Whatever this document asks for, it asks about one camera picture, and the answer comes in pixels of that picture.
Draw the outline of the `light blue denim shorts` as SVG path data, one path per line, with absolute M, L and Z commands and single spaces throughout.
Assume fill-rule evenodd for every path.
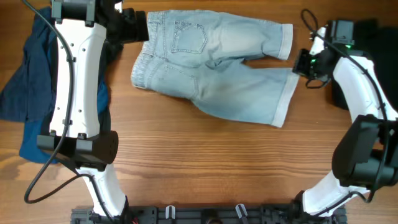
M 292 24 L 225 12 L 150 12 L 149 40 L 132 68 L 136 88 L 190 100 L 202 112 L 281 127 L 299 76 L 290 68 L 251 68 L 246 61 L 287 60 Z

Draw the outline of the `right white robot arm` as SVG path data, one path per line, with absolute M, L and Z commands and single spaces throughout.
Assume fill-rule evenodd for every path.
M 372 202 L 376 191 L 397 183 L 397 111 L 389 104 L 365 52 L 353 49 L 353 25 L 311 31 L 294 73 L 340 87 L 352 124 L 337 145 L 331 171 L 292 204 L 295 218 L 325 219 L 352 198 Z

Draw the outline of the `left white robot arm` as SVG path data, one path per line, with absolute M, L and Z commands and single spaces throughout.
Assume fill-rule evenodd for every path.
M 82 177 L 93 199 L 87 222 L 129 223 L 131 212 L 113 161 L 118 134 L 98 118 L 101 55 L 125 43 L 149 40 L 144 11 L 121 1 L 53 1 L 58 41 L 57 95 L 49 133 L 38 148 Z

